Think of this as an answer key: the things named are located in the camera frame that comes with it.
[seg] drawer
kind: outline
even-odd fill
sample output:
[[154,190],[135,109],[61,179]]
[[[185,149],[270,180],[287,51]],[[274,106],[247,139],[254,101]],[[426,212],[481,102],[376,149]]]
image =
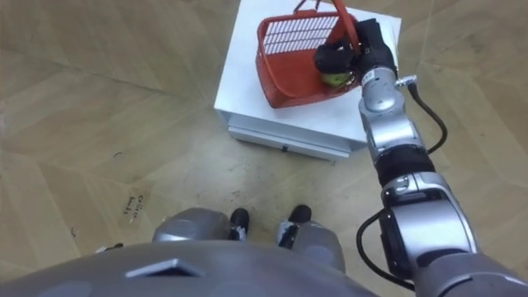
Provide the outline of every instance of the drawer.
[[350,151],[347,152],[334,148],[326,148],[317,144],[310,144],[240,127],[229,126],[229,133],[233,138],[238,140],[266,145],[272,148],[285,150],[286,152],[302,153],[316,158],[338,160],[350,156]]

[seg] cable connector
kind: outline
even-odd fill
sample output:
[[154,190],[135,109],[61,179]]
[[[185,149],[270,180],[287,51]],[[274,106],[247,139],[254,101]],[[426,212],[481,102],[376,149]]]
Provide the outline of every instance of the cable connector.
[[415,83],[418,80],[416,75],[408,75],[406,77],[400,78],[396,81],[396,87],[406,87],[411,83]]

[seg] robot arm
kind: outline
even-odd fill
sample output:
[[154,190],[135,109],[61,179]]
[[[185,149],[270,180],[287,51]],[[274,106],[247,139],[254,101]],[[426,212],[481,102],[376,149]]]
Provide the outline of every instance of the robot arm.
[[419,100],[416,77],[397,79],[374,19],[358,22],[356,30],[362,51],[356,61],[362,73],[360,113],[383,189],[379,223],[390,272],[412,280],[408,288],[417,296],[527,296],[523,280],[479,252],[468,220],[405,114],[398,88],[407,86]]

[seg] black cable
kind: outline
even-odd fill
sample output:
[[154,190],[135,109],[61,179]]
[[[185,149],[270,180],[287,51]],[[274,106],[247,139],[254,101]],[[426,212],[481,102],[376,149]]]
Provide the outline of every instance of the black cable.
[[377,221],[380,216],[385,212],[385,209],[382,209],[369,217],[361,226],[357,229],[356,233],[356,246],[357,251],[360,254],[361,260],[378,276],[383,277],[387,281],[390,281],[396,285],[401,285],[405,289],[409,289],[411,291],[414,291],[414,285],[410,282],[407,282],[405,280],[401,280],[396,276],[391,275],[390,273],[383,271],[381,268],[377,267],[366,255],[365,249],[363,248],[363,233],[365,230],[372,225],[375,221]]
[[428,154],[432,154],[439,149],[447,140],[447,127],[444,121],[420,98],[418,94],[418,87],[416,83],[410,83],[407,86],[412,99],[438,124],[441,130],[441,137],[438,142],[427,150]]
[[[432,154],[437,149],[439,149],[447,140],[447,127],[442,118],[440,118],[421,98],[420,94],[418,93],[418,87],[416,83],[410,83],[407,86],[409,93],[411,94],[412,99],[438,124],[438,127],[440,127],[441,130],[441,137],[438,142],[433,145],[431,148],[427,150],[427,154]],[[396,285],[400,285],[405,289],[414,291],[414,284],[410,283],[408,281],[402,280],[396,276],[391,275],[387,271],[382,270],[381,268],[377,267],[367,256],[365,249],[363,248],[363,234],[365,233],[365,230],[372,225],[375,221],[380,219],[380,216],[385,212],[385,208],[378,211],[371,217],[369,217],[361,226],[357,229],[356,233],[356,246],[357,251],[360,254],[361,260],[378,276],[383,277],[387,281],[390,281]]]

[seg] red plastic basket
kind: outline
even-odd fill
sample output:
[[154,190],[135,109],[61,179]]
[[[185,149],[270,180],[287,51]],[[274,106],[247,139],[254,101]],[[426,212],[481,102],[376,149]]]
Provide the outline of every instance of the red plastic basket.
[[339,88],[326,85],[315,68],[318,46],[340,40],[347,34],[356,54],[359,40],[354,28],[356,19],[341,0],[332,0],[336,12],[300,10],[290,16],[265,19],[258,27],[257,72],[262,89],[273,108],[299,106],[340,96],[357,82]]

